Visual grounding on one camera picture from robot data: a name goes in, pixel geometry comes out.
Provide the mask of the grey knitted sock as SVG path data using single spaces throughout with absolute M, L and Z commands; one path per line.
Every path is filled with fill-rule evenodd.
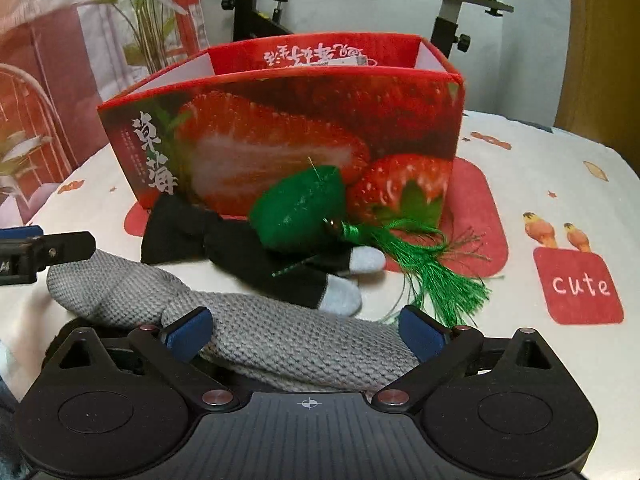
M 197 307 L 212 312 L 202 356 L 292 392 L 375 393 L 418 360 L 390 326 L 237 292 L 197 292 L 174 274 L 98 250 L 51 266 L 53 300 L 99 324 L 167 326 Z

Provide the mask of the black glove white fingertips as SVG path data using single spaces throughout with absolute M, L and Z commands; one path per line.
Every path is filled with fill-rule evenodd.
M 311 248 L 286 250 L 262 246 L 246 220 L 222 218 L 163 194 L 146 222 L 141 245 L 145 264 L 208 259 L 246 286 L 287 304 L 351 316 L 361 308 L 354 276 L 384 270 L 385 255 L 327 235 Z

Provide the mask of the green sachet with tassel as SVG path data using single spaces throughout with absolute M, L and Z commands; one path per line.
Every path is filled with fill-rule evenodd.
M 371 220 L 352 220 L 347 213 L 347 186 L 335 166 L 312 166 L 282 179 L 256 200 L 248 221 L 258 240 L 275 252 L 310 252 L 330 240 L 369 246 L 396 263 L 408 288 L 410 306 L 429 302 L 446 326 L 471 321 L 489 299 L 481 278 L 445 266 L 466 256 L 466 245 L 480 238 L 472 231 L 451 238 L 411 212 L 383 213 Z

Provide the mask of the white patterned tablecloth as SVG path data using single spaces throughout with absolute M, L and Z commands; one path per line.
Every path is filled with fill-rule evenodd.
M 570 370 L 599 419 L 588 479 L 639 479 L 639 178 L 616 151 L 561 130 L 548 133 L 500 116 L 466 112 L 458 155 L 483 171 L 506 234 L 508 261 L 488 280 L 490 301 L 477 315 L 489 336 L 535 327 Z M 32 222 L 46 233 L 89 231 L 96 246 L 139 260 L 141 238 L 124 229 L 134 194 L 111 145 L 55 189 Z M 612 276 L 624 319 L 610 325 L 561 325 L 544 301 L 522 214 L 555 229 L 573 249 L 565 223 L 590 241 Z M 46 274 L 31 285 L 1 287 L 1 378 L 20 400 L 44 352 L 70 314 L 48 293 Z

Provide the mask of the red printed backdrop curtain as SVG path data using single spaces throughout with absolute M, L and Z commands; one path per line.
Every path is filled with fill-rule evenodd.
M 200 0 L 1 0 L 1 224 L 107 144 L 98 107 L 208 44 Z

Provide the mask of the red strawberry cardboard box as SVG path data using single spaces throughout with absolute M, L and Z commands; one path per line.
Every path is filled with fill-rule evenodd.
M 421 37 L 317 32 L 208 48 L 98 113 L 145 207 L 179 194 L 244 217 L 270 186 L 329 165 L 352 220 L 437 224 L 464 97 L 462 75 Z

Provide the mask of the wooden door frame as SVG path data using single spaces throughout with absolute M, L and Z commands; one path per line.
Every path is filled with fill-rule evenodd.
M 570 0 L 554 124 L 639 167 L 639 0 Z

